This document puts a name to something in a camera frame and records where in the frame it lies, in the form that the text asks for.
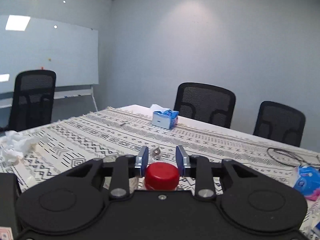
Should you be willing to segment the whiteboard on stand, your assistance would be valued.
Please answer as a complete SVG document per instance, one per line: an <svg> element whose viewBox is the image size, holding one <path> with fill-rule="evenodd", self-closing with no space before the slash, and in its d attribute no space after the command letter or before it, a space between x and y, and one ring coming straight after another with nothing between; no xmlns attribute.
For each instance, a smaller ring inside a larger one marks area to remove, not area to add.
<svg viewBox="0 0 320 240"><path fill-rule="evenodd" d="M63 22L31 18L24 31L6 30L1 16L1 93L14 91L17 74L46 69L56 73L56 86L97 85L98 31Z"/></svg>

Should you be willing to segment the blue tissue box far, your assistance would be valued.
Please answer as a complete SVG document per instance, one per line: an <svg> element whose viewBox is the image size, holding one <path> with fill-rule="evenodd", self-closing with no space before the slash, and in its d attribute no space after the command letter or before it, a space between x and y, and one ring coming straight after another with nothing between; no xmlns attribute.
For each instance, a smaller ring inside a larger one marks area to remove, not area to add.
<svg viewBox="0 0 320 240"><path fill-rule="evenodd" d="M164 108L157 104L151 105L150 110L152 111L151 124L153 126L168 130L176 127L178 123L179 111Z"/></svg>

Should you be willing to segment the crumpled white tissue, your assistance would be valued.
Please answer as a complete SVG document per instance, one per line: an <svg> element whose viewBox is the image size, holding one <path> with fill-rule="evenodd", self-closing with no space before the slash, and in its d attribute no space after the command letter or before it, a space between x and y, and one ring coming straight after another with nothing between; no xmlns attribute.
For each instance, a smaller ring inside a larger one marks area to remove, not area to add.
<svg viewBox="0 0 320 240"><path fill-rule="evenodd" d="M22 160L38 142L38 137L21 135L15 131L5 132L5 146L1 149L1 157L4 163L6 165L15 165Z"/></svg>

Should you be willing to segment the black mesh office chair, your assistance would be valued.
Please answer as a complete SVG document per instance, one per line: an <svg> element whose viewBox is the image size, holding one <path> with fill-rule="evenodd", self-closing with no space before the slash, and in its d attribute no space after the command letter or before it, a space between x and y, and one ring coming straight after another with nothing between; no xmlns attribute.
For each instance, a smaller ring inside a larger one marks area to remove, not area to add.
<svg viewBox="0 0 320 240"><path fill-rule="evenodd" d="M299 147L305 115L287 105L264 101L260 104L253 135Z"/></svg>
<svg viewBox="0 0 320 240"><path fill-rule="evenodd" d="M236 96L230 90L204 83L179 85L174 110L179 116L230 128Z"/></svg>
<svg viewBox="0 0 320 240"><path fill-rule="evenodd" d="M8 125L1 132L24 131L47 125L52 119L56 73L29 70L16 76Z"/></svg>

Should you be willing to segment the blue pink tissue pack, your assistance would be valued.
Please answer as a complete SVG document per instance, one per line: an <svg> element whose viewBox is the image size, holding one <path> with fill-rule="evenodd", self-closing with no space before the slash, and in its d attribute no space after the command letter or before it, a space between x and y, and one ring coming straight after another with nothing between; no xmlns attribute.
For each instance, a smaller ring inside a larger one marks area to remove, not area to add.
<svg viewBox="0 0 320 240"><path fill-rule="evenodd" d="M317 201L319 198L319 170L311 166L295 168L293 188L307 200Z"/></svg>

